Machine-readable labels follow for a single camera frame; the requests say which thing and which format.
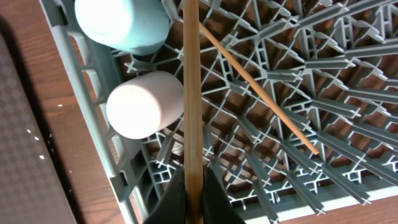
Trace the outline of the wooden chopstick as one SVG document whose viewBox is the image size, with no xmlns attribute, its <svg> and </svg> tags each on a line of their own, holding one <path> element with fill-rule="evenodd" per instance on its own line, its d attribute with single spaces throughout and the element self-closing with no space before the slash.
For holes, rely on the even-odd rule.
<svg viewBox="0 0 398 224">
<path fill-rule="evenodd" d="M 250 87 L 264 100 L 269 108 L 285 123 L 285 125 L 315 154 L 319 153 L 318 149 L 309 141 L 304 133 L 292 122 L 286 113 L 277 105 L 273 99 L 264 91 L 255 79 L 243 68 L 243 66 L 220 44 L 216 37 L 201 23 L 199 29 L 206 38 L 217 48 L 222 56 L 232 65 L 232 67 L 249 83 Z"/>
<path fill-rule="evenodd" d="M 203 133 L 197 0 L 183 2 L 184 167 L 187 223 L 203 223 Z"/>
</svg>

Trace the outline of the white paper cup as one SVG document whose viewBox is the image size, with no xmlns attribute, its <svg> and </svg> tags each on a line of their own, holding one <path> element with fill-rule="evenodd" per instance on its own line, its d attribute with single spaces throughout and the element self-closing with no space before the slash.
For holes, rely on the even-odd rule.
<svg viewBox="0 0 398 224">
<path fill-rule="evenodd" d="M 106 102 L 110 125 L 129 139 L 143 139 L 172 124 L 184 111 L 182 83 L 154 71 L 117 86 Z"/>
</svg>

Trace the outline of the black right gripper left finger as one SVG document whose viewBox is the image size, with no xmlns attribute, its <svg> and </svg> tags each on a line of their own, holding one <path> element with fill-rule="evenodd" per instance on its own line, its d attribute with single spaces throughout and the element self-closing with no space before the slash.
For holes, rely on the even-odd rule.
<svg viewBox="0 0 398 224">
<path fill-rule="evenodd" d="M 158 206 L 143 224 L 186 224 L 186 201 L 184 169 L 177 169 Z"/>
</svg>

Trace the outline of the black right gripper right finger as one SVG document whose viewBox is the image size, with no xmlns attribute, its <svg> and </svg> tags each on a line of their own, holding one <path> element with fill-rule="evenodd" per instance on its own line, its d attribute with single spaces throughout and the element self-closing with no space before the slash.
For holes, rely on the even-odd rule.
<svg viewBox="0 0 398 224">
<path fill-rule="evenodd" d="M 215 173 L 209 167 L 203 174 L 202 209 L 204 224 L 245 224 L 234 211 Z"/>
</svg>

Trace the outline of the light blue cup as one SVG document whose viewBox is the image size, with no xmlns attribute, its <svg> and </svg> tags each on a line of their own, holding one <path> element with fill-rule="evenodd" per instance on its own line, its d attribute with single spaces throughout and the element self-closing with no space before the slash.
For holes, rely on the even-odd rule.
<svg viewBox="0 0 398 224">
<path fill-rule="evenodd" d="M 76 0 L 75 14 L 90 39 L 134 55 L 158 51 L 170 29 L 159 0 Z"/>
</svg>

